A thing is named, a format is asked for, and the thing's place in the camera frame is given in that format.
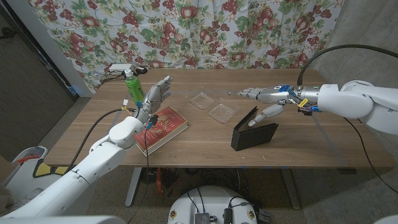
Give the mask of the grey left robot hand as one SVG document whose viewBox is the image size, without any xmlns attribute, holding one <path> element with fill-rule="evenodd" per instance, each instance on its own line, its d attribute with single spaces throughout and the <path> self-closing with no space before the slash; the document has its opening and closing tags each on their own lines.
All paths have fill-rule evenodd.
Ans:
<svg viewBox="0 0 398 224">
<path fill-rule="evenodd" d="M 145 123 L 149 116 L 154 114 L 159 108 L 161 103 L 170 96 L 168 92 L 173 78 L 166 76 L 157 84 L 151 87 L 146 93 L 140 107 L 134 112 L 133 117 L 137 118 L 142 123 Z"/>
</svg>

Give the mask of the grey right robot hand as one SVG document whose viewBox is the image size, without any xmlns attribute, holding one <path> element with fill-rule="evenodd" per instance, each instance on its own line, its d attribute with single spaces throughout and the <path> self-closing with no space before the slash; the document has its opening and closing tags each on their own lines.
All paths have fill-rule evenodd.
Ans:
<svg viewBox="0 0 398 224">
<path fill-rule="evenodd" d="M 239 91 L 237 95 L 251 98 L 265 104 L 274 103 L 272 106 L 264 109 L 261 114 L 248 122 L 248 126 L 252 127 L 262 121 L 264 118 L 270 118 L 281 114 L 286 103 L 296 103 L 292 98 L 293 95 L 288 91 L 280 91 L 282 86 L 267 87 L 267 88 L 247 88 Z"/>
</svg>

